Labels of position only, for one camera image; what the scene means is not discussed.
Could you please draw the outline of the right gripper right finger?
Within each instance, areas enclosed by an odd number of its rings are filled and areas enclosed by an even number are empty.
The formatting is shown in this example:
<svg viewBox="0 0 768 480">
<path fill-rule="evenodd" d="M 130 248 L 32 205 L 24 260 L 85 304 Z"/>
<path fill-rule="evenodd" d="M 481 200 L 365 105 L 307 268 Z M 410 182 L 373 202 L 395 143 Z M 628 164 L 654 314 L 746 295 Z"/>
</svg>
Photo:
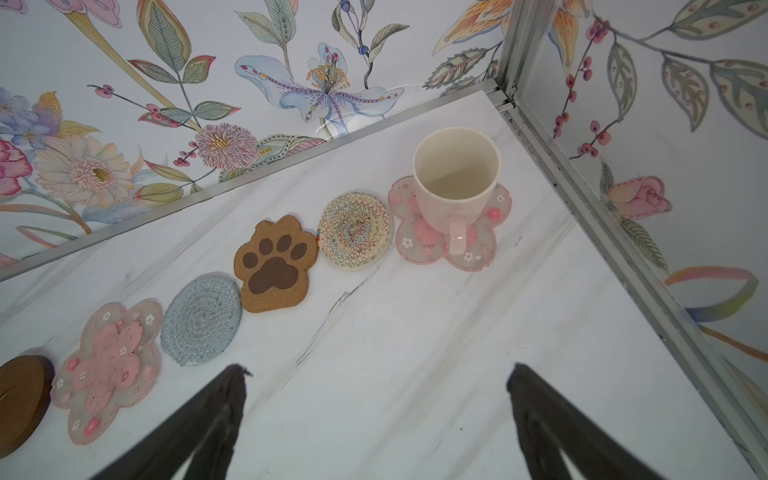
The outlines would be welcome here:
<svg viewBox="0 0 768 480">
<path fill-rule="evenodd" d="M 565 458 L 585 479 L 661 477 L 529 366 L 517 363 L 506 389 L 520 449 L 533 479 L 569 479 Z"/>
</svg>

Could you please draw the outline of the grey round coaster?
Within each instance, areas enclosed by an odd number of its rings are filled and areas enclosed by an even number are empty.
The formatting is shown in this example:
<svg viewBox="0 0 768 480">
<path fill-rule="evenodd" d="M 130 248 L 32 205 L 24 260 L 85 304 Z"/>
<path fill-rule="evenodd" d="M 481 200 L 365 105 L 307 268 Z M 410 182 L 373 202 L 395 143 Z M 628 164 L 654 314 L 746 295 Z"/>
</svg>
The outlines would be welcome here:
<svg viewBox="0 0 768 480">
<path fill-rule="evenodd" d="M 234 280 L 219 273 L 202 275 L 171 301 L 164 314 L 161 347 L 182 367 L 207 363 L 230 345 L 242 312 Z"/>
</svg>

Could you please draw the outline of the patterned round white coaster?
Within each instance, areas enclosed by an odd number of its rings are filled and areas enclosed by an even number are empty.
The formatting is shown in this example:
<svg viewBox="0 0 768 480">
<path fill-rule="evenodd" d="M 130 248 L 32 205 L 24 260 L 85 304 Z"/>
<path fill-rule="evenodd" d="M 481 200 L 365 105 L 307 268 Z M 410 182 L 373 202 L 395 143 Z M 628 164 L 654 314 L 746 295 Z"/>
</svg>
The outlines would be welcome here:
<svg viewBox="0 0 768 480">
<path fill-rule="evenodd" d="M 377 263 L 387 253 L 392 236 L 388 207 L 364 192 L 333 199 L 317 227 L 320 251 L 332 266 L 344 271 L 363 270 Z"/>
</svg>

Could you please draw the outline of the cream mug pink handle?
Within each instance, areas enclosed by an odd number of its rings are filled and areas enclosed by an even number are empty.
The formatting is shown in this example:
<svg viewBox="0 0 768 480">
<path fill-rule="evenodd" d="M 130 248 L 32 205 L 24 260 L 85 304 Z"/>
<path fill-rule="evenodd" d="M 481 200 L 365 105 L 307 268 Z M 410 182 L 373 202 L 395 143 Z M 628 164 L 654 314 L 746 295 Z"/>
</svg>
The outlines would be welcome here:
<svg viewBox="0 0 768 480">
<path fill-rule="evenodd" d="M 464 254 L 469 227 L 480 218 L 499 181 L 499 149 L 475 129 L 449 127 L 420 142 L 412 165 L 421 216 L 447 238 L 451 255 Z"/>
</svg>

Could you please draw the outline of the brown paw coaster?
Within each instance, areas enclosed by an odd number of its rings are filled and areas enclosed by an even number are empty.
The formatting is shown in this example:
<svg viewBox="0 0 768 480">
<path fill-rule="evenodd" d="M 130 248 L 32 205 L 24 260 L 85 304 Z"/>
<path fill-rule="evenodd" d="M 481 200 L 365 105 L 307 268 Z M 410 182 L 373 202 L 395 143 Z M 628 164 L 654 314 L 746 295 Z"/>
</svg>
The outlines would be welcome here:
<svg viewBox="0 0 768 480">
<path fill-rule="evenodd" d="M 295 216 L 259 222 L 233 262 L 235 276 L 242 281 L 243 308 L 262 313 L 299 305 L 308 293 L 308 271 L 318 253 L 315 235 Z"/>
</svg>

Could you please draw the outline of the pink flower coaster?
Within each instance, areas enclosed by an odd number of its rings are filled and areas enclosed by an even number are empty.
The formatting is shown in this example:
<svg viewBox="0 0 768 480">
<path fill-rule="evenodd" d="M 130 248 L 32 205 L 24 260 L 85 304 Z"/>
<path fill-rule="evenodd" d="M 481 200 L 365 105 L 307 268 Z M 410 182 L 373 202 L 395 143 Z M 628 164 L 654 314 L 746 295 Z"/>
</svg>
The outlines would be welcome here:
<svg viewBox="0 0 768 480">
<path fill-rule="evenodd" d="M 497 251 L 494 228 L 506 221 L 513 205 L 508 190 L 497 184 L 481 216 L 468 228 L 467 251 L 451 255 L 448 237 L 429 226 L 421 215 L 413 176 L 403 177 L 392 185 L 388 203 L 401 221 L 395 241 L 397 251 L 405 260 L 428 265 L 445 259 L 455 268 L 467 272 L 482 271 L 493 262 Z"/>
<path fill-rule="evenodd" d="M 86 322 L 79 348 L 56 370 L 51 402 L 67 410 L 67 432 L 75 445 L 101 436 L 118 412 L 138 404 L 160 370 L 155 343 L 162 306 L 151 299 L 130 308 L 110 302 Z"/>
</svg>

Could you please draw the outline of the dark brown round coaster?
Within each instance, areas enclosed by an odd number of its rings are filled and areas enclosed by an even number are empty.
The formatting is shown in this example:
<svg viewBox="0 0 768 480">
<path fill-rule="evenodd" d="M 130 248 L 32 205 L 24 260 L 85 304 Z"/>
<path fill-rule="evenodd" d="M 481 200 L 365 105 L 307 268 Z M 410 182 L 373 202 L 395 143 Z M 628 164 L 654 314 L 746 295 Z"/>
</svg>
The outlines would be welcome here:
<svg viewBox="0 0 768 480">
<path fill-rule="evenodd" d="M 33 434 L 50 405 L 54 368 L 40 355 L 23 355 L 1 366 L 1 458 Z"/>
</svg>

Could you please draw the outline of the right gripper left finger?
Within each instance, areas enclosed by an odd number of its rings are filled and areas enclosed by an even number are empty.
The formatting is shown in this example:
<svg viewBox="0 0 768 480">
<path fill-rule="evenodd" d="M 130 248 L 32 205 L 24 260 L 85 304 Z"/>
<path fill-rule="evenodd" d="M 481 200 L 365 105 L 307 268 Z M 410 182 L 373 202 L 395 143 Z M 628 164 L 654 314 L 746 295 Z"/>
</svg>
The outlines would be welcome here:
<svg viewBox="0 0 768 480">
<path fill-rule="evenodd" d="M 224 479 L 230 466 L 247 396 L 241 365 L 227 366 L 173 415 L 96 479 Z"/>
</svg>

